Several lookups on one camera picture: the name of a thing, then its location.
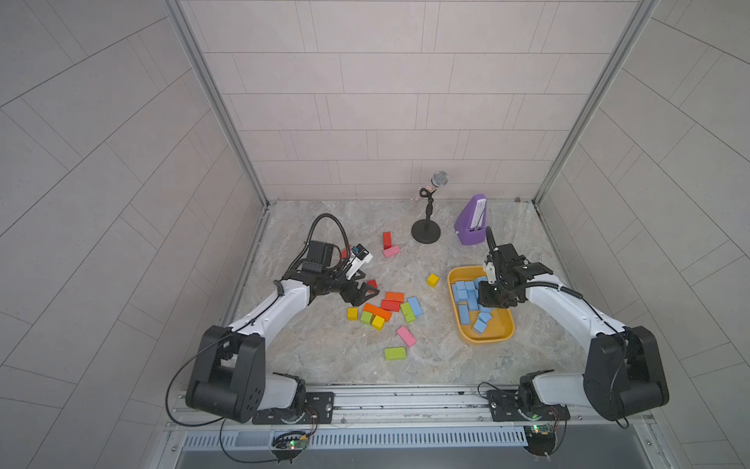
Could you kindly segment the blue long block pair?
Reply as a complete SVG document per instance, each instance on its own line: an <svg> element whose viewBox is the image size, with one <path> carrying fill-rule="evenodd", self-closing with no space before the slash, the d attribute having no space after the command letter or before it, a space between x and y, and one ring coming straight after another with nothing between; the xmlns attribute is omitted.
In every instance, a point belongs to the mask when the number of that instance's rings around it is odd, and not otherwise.
<svg viewBox="0 0 750 469"><path fill-rule="evenodd" d="M488 307L489 285L485 277L475 279L477 302L482 308Z"/></svg>
<svg viewBox="0 0 750 469"><path fill-rule="evenodd" d="M410 297L407 299L407 302L416 317L420 317L423 315L423 310L421 308L421 305L416 297Z"/></svg>

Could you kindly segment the yellow plastic tray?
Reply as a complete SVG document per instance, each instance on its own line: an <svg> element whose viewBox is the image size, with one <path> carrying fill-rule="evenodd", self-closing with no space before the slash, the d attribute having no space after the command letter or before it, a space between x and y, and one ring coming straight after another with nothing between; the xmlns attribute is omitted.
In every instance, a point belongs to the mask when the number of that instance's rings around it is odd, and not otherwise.
<svg viewBox="0 0 750 469"><path fill-rule="evenodd" d="M508 309L482 308L480 306L478 312L470 312L470 326L462 326L462 324L460 324L458 305L461 303L454 303L451 285L457 281L464 281L464 283L466 283L466 281L475 282L475 279L478 279L479 277L486 278L482 266L458 267L451 270L447 276L447 281L449 283L448 290L450 298L453 301L453 312L458 326L459 335L464 342L473 345L492 344L508 340L515 332L515 324L511 312ZM478 320L478 315L481 312L490 312L492 314L492 319L487 323L487 330L484 335L478 335L472 330L473 324Z"/></svg>

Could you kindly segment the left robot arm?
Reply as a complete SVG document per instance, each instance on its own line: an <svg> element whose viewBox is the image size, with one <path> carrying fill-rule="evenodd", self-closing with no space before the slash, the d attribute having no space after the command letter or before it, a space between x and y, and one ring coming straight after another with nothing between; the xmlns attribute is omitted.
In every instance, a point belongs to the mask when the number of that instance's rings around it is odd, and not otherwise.
<svg viewBox="0 0 750 469"><path fill-rule="evenodd" d="M302 257L275 282L275 292L255 310L226 328L206 330L187 385L189 408L240 423L266 410L284 419L305 413L305 381L268 373L267 347L316 297L338 293L358 307L379 293L363 281L361 267L373 259L364 246L350 248L337 265L333 254L331 243L308 242Z"/></svg>

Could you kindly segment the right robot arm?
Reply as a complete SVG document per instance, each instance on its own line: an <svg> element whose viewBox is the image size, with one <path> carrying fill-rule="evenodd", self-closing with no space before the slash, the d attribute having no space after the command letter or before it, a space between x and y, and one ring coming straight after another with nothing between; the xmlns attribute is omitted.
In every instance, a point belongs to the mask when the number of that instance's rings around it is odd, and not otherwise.
<svg viewBox="0 0 750 469"><path fill-rule="evenodd" d="M658 343L650 330L631 328L601 312L512 244L497 244L490 236L487 245L480 304L510 309L529 302L560 324L587 355L580 373L537 371L521 378L517 402L526 418L549 406L585 406L619 421L669 403Z"/></svg>

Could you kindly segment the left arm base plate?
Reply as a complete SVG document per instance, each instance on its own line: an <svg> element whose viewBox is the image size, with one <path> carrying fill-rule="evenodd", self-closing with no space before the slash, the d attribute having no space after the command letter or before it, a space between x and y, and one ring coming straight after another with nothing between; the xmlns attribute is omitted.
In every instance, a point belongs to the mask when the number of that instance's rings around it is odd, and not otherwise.
<svg viewBox="0 0 750 469"><path fill-rule="evenodd" d="M334 404L332 392L307 393L304 400L296 398L289 408L259 410L251 422L254 425L330 424Z"/></svg>

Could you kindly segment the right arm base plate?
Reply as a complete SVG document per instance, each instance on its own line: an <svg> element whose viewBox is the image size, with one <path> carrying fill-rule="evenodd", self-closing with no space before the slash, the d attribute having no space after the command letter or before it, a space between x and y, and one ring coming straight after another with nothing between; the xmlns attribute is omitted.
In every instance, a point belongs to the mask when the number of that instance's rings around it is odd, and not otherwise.
<svg viewBox="0 0 750 469"><path fill-rule="evenodd" d="M489 406L493 422L532 422L562 423L570 420L570 411L565 406L545 405L535 400L528 403L517 389L490 389L482 392Z"/></svg>

